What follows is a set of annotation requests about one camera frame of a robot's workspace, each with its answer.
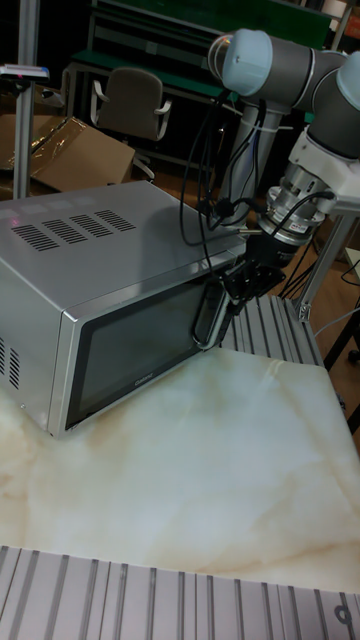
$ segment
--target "grooved metal plate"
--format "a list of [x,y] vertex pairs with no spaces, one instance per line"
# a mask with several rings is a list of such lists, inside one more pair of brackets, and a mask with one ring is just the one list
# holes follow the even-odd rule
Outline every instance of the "grooved metal plate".
[[2,547],[0,640],[360,639],[354,594]]
[[296,318],[291,300],[254,298],[233,319],[222,346],[287,362],[324,366],[309,324]]

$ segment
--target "office chair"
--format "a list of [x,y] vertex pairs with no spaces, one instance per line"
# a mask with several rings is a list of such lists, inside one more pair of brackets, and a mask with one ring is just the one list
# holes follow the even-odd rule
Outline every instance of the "office chair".
[[[91,94],[91,121],[100,129],[158,141],[164,137],[171,101],[161,107],[163,85],[157,76],[143,69],[119,67],[111,73],[105,94],[94,80]],[[97,110],[98,99],[102,104]],[[148,158],[135,153],[134,164],[154,179],[144,164]]]

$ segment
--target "microwave vent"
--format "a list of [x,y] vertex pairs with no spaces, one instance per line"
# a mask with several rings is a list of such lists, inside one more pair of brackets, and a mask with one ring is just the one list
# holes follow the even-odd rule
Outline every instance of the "microwave vent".
[[5,342],[0,338],[0,373],[5,375]]
[[15,389],[19,388],[20,358],[15,349],[12,348],[10,348],[9,381],[15,387]]
[[37,249],[37,251],[47,251],[48,249],[55,249],[59,246],[54,240],[46,236],[42,231],[39,231],[39,229],[32,224],[12,227],[11,231],[14,231],[14,233],[34,247],[34,249]]
[[94,220],[93,218],[85,214],[79,215],[79,216],[72,216],[70,220],[73,220],[73,222],[76,222],[76,224],[78,224],[80,227],[85,229],[85,231],[88,231],[89,233],[91,233],[96,238],[102,238],[103,236],[110,236],[113,234],[113,232],[110,231],[110,229],[107,229],[102,224],[97,222],[97,220]]
[[107,222],[107,224],[115,227],[118,231],[130,231],[130,229],[136,229],[133,224],[108,209],[106,211],[95,211],[95,215],[104,220],[104,222]]
[[68,244],[75,244],[76,242],[84,242],[84,240],[87,240],[85,236],[70,227],[70,225],[63,220],[48,220],[47,222],[43,222],[43,225]]

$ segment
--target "gray robot arm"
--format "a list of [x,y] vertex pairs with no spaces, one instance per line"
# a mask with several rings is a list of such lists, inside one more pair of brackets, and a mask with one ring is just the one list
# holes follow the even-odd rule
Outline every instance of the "gray robot arm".
[[[351,200],[360,209],[360,52],[349,57],[320,52],[240,29],[213,43],[209,66],[248,104],[265,100],[314,112],[291,152],[281,186],[269,190],[267,211],[258,214],[269,242],[283,245],[278,264],[284,266],[336,203]],[[328,195],[315,198],[317,193]],[[256,242],[264,250],[264,239]]]

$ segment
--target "silver microwave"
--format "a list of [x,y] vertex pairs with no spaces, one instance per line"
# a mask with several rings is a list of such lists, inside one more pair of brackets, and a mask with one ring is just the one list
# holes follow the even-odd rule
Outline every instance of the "silver microwave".
[[[184,214],[198,239],[198,214]],[[223,235],[209,244],[215,270],[245,250]],[[229,314],[209,282],[203,248],[182,240],[179,202],[147,182],[4,202],[0,384],[63,437],[201,352],[210,333],[222,339]]]

